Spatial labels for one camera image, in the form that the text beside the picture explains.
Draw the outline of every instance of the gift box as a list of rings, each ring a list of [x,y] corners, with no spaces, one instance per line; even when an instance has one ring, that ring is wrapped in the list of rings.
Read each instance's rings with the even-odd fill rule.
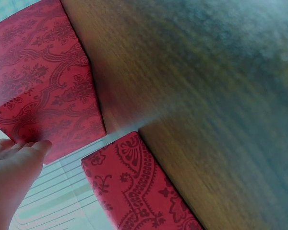
[[[116,229],[202,229],[137,132],[83,158],[82,167]]]
[[[105,135],[88,58],[59,0],[0,22],[0,129],[50,140],[45,163]]]

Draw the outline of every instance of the wooden surface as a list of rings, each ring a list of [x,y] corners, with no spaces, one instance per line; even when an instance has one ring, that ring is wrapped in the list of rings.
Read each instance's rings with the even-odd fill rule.
[[[209,230],[288,229],[288,0],[62,0],[110,133]]]

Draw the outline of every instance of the wooden table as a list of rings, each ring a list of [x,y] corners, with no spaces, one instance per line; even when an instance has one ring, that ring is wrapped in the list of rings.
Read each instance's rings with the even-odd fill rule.
[[[288,229],[288,0],[62,0],[108,132],[209,230]]]

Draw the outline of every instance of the wrapping paper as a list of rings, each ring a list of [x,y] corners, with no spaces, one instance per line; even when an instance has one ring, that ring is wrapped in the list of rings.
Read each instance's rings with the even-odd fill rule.
[[[52,141],[45,163],[105,135],[88,58],[59,0],[0,23],[0,129]]]
[[[136,132],[83,158],[82,167],[116,229],[202,229]]]

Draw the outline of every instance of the red patterned wrapping paper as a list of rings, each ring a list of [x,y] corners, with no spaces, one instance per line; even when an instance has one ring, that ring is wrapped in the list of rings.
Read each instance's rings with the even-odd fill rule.
[[[82,167],[116,229],[202,229],[137,132],[83,158]]]
[[[0,129],[52,141],[45,163],[105,135],[89,61],[59,0],[0,23]]]

